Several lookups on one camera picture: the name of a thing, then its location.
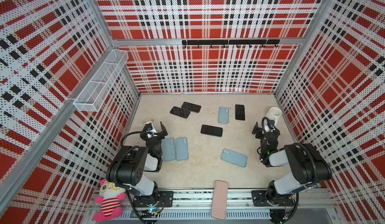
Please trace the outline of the light blue case front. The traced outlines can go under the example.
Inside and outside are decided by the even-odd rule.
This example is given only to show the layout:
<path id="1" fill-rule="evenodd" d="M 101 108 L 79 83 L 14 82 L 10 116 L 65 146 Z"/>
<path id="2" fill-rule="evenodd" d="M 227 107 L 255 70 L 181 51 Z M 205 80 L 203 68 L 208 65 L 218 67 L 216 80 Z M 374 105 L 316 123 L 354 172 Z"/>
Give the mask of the light blue case front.
<path id="1" fill-rule="evenodd" d="M 221 160 L 239 167 L 246 167 L 247 156 L 229 149 L 223 149 L 221 154 Z"/>

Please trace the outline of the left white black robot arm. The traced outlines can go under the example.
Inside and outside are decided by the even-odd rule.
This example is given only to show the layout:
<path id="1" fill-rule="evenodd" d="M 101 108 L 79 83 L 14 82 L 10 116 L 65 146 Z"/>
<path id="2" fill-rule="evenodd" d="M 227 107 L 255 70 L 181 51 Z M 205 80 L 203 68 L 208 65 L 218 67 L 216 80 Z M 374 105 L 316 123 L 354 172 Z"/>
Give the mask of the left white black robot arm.
<path id="1" fill-rule="evenodd" d="M 136 200 L 148 207 L 154 207 L 160 201 L 158 185 L 147 178 L 145 172 L 159 172 L 163 163 L 162 140 L 168 135 L 163 123 L 161 131 L 156 131 L 153 122 L 146 122 L 143 130 L 124 135 L 121 148 L 106 174 L 109 182 L 130 192 Z M 126 146 L 125 140 L 131 135 L 140 135 L 145 146 Z"/>

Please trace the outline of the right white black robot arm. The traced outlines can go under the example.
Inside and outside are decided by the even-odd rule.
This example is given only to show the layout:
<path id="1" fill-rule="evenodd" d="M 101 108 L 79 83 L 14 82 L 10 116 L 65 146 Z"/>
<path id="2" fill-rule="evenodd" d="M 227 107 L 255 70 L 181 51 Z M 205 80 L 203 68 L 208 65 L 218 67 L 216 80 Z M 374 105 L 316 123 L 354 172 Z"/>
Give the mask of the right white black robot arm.
<path id="1" fill-rule="evenodd" d="M 331 180 L 331 167 L 312 144 L 293 143 L 278 149 L 280 131 L 275 121 L 263 117 L 261 124 L 261 128 L 255 125 L 253 129 L 256 138 L 260 140 L 257 149 L 260 162 L 265 167 L 289 166 L 290 172 L 269 182 L 265 191 L 253 193 L 255 206 L 294 205 L 291 200 L 294 194 Z"/>

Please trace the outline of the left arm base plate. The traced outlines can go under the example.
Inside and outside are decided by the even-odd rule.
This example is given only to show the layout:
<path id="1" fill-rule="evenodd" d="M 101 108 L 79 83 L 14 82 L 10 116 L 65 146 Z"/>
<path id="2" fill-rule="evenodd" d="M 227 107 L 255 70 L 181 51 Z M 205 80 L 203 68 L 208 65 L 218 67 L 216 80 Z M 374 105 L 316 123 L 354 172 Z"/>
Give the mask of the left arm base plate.
<path id="1" fill-rule="evenodd" d="M 136 208 L 169 208 L 173 203 L 173 191 L 155 191 L 150 196 L 135 196 L 133 204 Z"/>

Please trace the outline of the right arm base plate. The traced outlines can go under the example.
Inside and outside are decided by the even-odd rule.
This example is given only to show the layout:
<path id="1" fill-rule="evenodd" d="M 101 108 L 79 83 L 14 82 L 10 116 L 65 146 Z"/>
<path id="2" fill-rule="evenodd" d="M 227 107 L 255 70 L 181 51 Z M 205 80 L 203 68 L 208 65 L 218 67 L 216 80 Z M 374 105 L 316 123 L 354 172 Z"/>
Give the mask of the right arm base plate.
<path id="1" fill-rule="evenodd" d="M 255 207 L 293 207 L 294 200 L 291 195 L 274 194 L 267 190 L 251 191 Z"/>

